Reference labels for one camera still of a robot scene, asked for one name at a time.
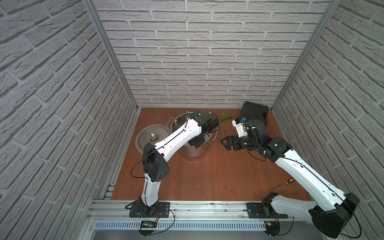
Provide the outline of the left controller board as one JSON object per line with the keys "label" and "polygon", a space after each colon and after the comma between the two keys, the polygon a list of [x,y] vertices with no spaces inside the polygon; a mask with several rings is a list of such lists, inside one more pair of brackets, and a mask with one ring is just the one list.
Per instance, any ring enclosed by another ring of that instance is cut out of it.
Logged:
{"label": "left controller board", "polygon": [[158,223],[155,221],[141,221],[139,233],[143,237],[151,235],[157,228]]}

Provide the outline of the controller board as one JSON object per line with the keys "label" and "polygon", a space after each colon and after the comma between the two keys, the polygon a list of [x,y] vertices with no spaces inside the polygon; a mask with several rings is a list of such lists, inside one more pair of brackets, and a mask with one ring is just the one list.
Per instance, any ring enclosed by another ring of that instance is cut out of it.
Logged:
{"label": "controller board", "polygon": [[265,224],[265,233],[270,237],[277,237],[280,234],[281,225],[279,222],[266,222]]}
{"label": "controller board", "polygon": [[139,233],[143,237],[151,235],[157,228],[158,223],[155,221],[141,221]]}

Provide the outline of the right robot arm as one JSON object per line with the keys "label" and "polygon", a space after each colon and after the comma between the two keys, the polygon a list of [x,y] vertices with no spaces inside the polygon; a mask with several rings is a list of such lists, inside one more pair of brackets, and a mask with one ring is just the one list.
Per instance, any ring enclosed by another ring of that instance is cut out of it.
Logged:
{"label": "right robot arm", "polygon": [[270,193],[258,211],[267,218],[289,215],[312,223],[321,233],[336,239],[353,217],[360,202],[353,193],[344,193],[309,166],[300,155],[280,137],[251,138],[227,136],[221,144],[228,150],[257,151],[289,173],[312,197],[301,201]]}

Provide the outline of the white vent grille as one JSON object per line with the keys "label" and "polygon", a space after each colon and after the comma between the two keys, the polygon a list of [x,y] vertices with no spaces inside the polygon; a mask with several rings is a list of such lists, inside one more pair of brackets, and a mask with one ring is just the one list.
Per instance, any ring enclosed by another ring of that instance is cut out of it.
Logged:
{"label": "white vent grille", "polygon": [[[140,220],[97,221],[95,230],[140,230],[144,229]],[[263,221],[159,221],[156,230],[163,231],[252,231],[263,232]]]}

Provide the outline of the black plastic case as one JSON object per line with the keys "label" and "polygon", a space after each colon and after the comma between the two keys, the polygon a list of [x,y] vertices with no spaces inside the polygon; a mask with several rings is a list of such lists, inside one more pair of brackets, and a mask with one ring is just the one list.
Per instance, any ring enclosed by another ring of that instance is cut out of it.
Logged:
{"label": "black plastic case", "polygon": [[246,120],[250,119],[251,117],[254,120],[260,120],[264,123],[265,127],[267,127],[268,113],[269,107],[246,101],[244,102],[242,108],[241,117],[245,118]]}

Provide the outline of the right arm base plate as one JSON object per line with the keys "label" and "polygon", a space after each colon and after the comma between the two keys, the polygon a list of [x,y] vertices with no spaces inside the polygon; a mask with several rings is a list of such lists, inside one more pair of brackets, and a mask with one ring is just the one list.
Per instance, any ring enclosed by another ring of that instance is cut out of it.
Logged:
{"label": "right arm base plate", "polygon": [[287,219],[286,214],[277,214],[275,210],[266,203],[246,203],[247,213],[250,219]]}

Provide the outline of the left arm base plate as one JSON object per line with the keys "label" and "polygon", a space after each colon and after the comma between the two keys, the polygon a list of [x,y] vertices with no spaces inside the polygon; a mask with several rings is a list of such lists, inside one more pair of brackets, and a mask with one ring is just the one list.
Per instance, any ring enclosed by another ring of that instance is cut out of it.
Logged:
{"label": "left arm base plate", "polygon": [[130,206],[130,218],[168,218],[170,214],[170,202],[157,202],[151,207],[142,202],[135,201]]}

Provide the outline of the stainless steel pot lid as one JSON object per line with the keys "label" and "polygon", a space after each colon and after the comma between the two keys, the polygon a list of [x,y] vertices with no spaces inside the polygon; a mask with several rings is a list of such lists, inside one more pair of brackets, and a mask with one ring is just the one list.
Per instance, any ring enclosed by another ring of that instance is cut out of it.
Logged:
{"label": "stainless steel pot lid", "polygon": [[152,145],[164,140],[171,134],[170,130],[165,125],[155,124],[150,125],[142,129],[135,140],[135,146],[137,151],[142,155],[144,146],[147,143]]}

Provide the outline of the aluminium front rail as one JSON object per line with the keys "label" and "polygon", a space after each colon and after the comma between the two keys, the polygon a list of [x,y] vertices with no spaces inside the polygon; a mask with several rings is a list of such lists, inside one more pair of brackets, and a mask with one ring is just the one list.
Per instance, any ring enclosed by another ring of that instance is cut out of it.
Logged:
{"label": "aluminium front rail", "polygon": [[[86,215],[87,220],[125,220],[129,219],[130,210],[125,206],[132,200],[94,200]],[[258,211],[249,211],[247,201],[170,201],[169,220],[173,215],[177,220],[207,221],[249,221],[249,215],[255,220],[266,220]]]}

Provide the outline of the yellow handled screwdriver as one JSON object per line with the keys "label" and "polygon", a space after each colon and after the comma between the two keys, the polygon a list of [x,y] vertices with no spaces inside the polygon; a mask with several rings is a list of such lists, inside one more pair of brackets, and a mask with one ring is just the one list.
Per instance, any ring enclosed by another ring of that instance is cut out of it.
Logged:
{"label": "yellow handled screwdriver", "polygon": [[285,186],[285,185],[289,185],[290,183],[293,183],[293,182],[295,182],[295,181],[296,181],[296,180],[295,180],[294,178],[289,179],[289,180],[283,182],[282,184],[279,184],[279,185],[277,185],[277,186],[271,188],[270,191],[272,191],[272,190],[274,190],[274,189],[277,189],[277,188],[280,188],[280,187]]}

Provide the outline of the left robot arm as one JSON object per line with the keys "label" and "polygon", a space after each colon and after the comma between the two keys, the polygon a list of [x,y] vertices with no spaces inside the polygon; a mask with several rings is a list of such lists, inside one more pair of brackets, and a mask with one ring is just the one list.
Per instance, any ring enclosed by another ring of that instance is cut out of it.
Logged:
{"label": "left robot arm", "polygon": [[186,122],[164,140],[152,144],[147,143],[143,150],[143,171],[145,173],[144,190],[139,198],[144,208],[153,209],[159,198],[161,181],[170,172],[168,161],[184,145],[195,149],[205,144],[205,137],[219,129],[219,118],[216,114],[204,114],[202,111],[191,113]]}

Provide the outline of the right controller board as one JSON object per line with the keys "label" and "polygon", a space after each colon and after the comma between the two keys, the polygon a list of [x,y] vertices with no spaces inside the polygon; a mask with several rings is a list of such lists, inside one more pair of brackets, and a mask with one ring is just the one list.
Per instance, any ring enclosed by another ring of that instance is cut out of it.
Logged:
{"label": "right controller board", "polygon": [[279,222],[266,222],[265,224],[265,233],[270,237],[277,237],[280,234],[281,225]]}

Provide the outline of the green plastic tap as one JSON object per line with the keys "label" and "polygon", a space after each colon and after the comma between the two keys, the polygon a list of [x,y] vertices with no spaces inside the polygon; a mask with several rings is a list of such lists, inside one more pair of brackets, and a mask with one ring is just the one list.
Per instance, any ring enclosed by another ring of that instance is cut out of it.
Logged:
{"label": "green plastic tap", "polygon": [[233,117],[232,114],[229,114],[229,115],[222,114],[221,121],[225,121],[227,119],[231,119],[232,117]]}

